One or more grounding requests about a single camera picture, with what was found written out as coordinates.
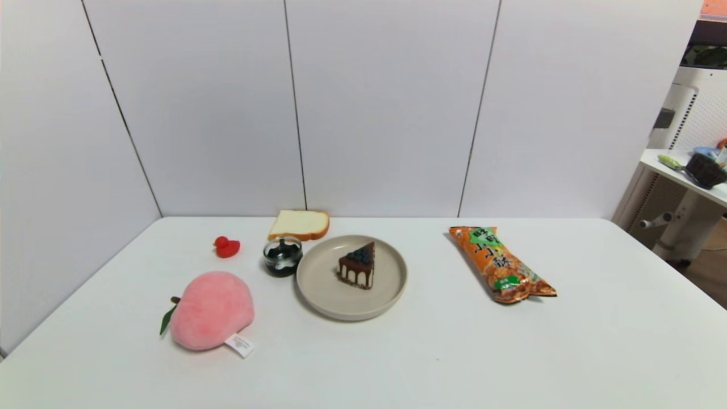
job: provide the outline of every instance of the cake slice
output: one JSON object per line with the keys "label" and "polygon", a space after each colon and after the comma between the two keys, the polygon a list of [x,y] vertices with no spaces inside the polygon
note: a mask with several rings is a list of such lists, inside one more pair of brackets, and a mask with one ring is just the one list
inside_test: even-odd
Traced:
{"label": "cake slice", "polygon": [[353,287],[370,290],[374,285],[374,242],[338,259],[336,277]]}

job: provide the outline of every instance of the slice of bread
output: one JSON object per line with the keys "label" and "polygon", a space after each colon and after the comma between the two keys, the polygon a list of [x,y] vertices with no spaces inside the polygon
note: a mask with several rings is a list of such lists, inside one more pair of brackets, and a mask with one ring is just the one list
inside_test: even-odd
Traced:
{"label": "slice of bread", "polygon": [[293,236],[301,242],[320,239],[328,233],[329,216],[312,210],[281,210],[268,234],[268,240]]}

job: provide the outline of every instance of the orange snack bag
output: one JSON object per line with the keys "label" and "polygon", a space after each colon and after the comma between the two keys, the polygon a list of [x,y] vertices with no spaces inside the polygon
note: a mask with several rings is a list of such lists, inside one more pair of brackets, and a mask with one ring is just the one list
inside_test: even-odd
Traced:
{"label": "orange snack bag", "polygon": [[[493,231],[493,233],[497,234],[497,227],[491,227],[490,229]],[[502,245],[502,250],[505,256],[512,261],[514,267],[520,273],[530,279],[530,295],[540,295],[546,297],[555,297],[558,295],[558,292],[555,291],[555,288],[553,288],[553,286],[548,284],[547,281],[545,281],[541,276],[535,274],[530,269],[530,267],[523,263],[516,255],[512,254],[507,249],[507,247]]]}
{"label": "orange snack bag", "polygon": [[518,270],[493,229],[451,227],[449,235],[459,243],[487,281],[495,301],[509,304],[528,298],[530,278]]}

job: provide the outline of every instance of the orange object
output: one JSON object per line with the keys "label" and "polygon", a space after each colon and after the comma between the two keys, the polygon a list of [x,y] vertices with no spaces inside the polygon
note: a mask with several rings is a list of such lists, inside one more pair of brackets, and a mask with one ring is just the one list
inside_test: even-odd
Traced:
{"label": "orange object", "polygon": [[727,0],[704,0],[702,19],[723,21],[727,17]]}
{"label": "orange object", "polygon": [[478,273],[487,281],[495,301],[515,303],[529,295],[558,294],[542,277],[513,255],[497,238],[497,227],[452,227],[457,240]]}
{"label": "orange object", "polygon": [[492,229],[451,227],[451,235],[487,281],[499,303],[516,303],[530,296],[530,279],[520,273],[502,252],[502,245]]}

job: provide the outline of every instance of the fabric tag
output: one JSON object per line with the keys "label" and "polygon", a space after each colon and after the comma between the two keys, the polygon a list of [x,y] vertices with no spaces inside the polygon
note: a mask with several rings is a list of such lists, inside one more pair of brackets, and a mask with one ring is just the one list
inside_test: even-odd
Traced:
{"label": "fabric tag", "polygon": [[243,358],[247,358],[252,353],[252,350],[255,349],[255,345],[252,342],[239,334],[233,334],[225,341],[225,344],[234,349]]}

